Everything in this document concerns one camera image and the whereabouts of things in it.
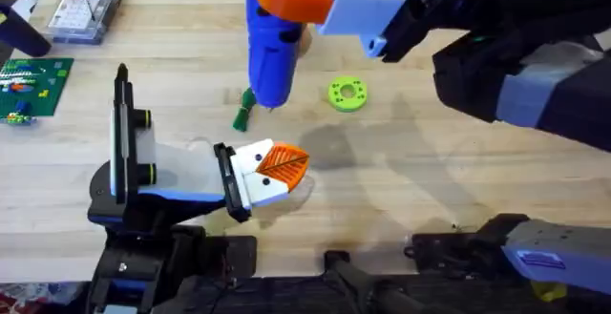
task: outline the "black cable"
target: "black cable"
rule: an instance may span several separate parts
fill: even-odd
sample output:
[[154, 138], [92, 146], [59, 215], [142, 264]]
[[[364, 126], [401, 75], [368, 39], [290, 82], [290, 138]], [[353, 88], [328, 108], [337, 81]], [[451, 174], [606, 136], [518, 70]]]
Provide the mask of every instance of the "black cable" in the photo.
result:
[[219, 304], [221, 299], [225, 296], [227, 289], [229, 289], [229, 283], [226, 283], [225, 287], [221, 291], [219, 291], [219, 295], [217, 295], [217, 298], [212, 303], [212, 308], [210, 308], [210, 312], [208, 312], [208, 314], [214, 313], [214, 311], [217, 309], [217, 305]]

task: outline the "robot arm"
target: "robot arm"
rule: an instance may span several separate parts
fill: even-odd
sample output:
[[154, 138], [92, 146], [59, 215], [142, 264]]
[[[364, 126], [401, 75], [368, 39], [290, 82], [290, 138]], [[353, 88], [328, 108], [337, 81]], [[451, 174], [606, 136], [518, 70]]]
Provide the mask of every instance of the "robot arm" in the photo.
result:
[[[593, 37], [611, 26], [611, 0], [258, 1], [272, 16], [314, 23], [319, 33], [358, 35], [366, 55], [383, 62], [401, 60], [432, 29], [468, 31], [433, 56], [445, 105], [611, 151], [611, 90], [604, 85], [611, 64]], [[284, 100], [290, 80], [292, 73], [275, 82], [288, 89]]]

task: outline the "yellow part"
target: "yellow part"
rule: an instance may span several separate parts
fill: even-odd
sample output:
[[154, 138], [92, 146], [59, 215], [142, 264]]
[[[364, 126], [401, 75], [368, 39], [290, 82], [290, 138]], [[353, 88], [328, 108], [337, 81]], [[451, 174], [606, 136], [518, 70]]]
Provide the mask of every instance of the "yellow part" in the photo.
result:
[[566, 284], [563, 283], [531, 281], [531, 286], [535, 295], [546, 303], [566, 297]]

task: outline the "black mount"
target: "black mount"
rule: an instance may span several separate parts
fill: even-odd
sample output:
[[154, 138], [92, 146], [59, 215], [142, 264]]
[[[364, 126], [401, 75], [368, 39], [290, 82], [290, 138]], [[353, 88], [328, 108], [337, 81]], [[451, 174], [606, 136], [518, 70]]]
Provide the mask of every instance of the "black mount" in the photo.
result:
[[325, 253], [325, 274], [340, 284], [355, 313], [460, 314], [441, 305], [418, 302], [393, 281], [355, 267], [345, 251]]
[[501, 247], [507, 235], [526, 220], [526, 215], [499, 214], [475, 233], [415, 234], [404, 253], [415, 261], [421, 274], [519, 284], [523, 278]]
[[[206, 237], [202, 227], [178, 223], [226, 208], [238, 222], [250, 217], [242, 207], [230, 157], [233, 148], [214, 146], [225, 197], [217, 202], [168, 200], [141, 194], [138, 187], [157, 180], [155, 164], [137, 164], [136, 130], [151, 127], [151, 113], [134, 109], [132, 83], [125, 65], [115, 79], [114, 161], [104, 163], [90, 184], [88, 219], [106, 228], [104, 251], [95, 269], [87, 313], [108, 304], [130, 306], [148, 313], [176, 296], [190, 276], [229, 282], [255, 273], [254, 237]], [[115, 193], [111, 191], [111, 165]]]

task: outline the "green object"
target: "green object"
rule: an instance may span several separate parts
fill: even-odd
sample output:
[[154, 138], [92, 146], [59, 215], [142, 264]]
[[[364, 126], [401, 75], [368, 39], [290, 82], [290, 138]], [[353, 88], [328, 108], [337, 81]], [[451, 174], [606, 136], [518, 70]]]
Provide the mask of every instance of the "green object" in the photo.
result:
[[241, 132], [245, 132], [248, 128], [248, 118], [250, 117], [250, 111], [257, 104], [257, 99], [255, 98], [255, 94], [252, 93], [252, 90], [248, 88], [248, 90], [244, 91], [242, 94], [242, 104], [240, 110], [238, 111], [238, 115], [236, 119], [233, 121], [233, 127], [236, 130]]
[[338, 111], [355, 112], [367, 102], [367, 85], [354, 76], [340, 76], [328, 86], [328, 102]]
[[[0, 92], [0, 118], [5, 118], [13, 112], [19, 100], [31, 104], [28, 112], [30, 116], [53, 115], [73, 63], [74, 59], [71, 58], [11, 59], [7, 61], [0, 71], [0, 85], [17, 79], [17, 83], [30, 84], [34, 89], [26, 93]], [[20, 70], [24, 67], [33, 71]]]

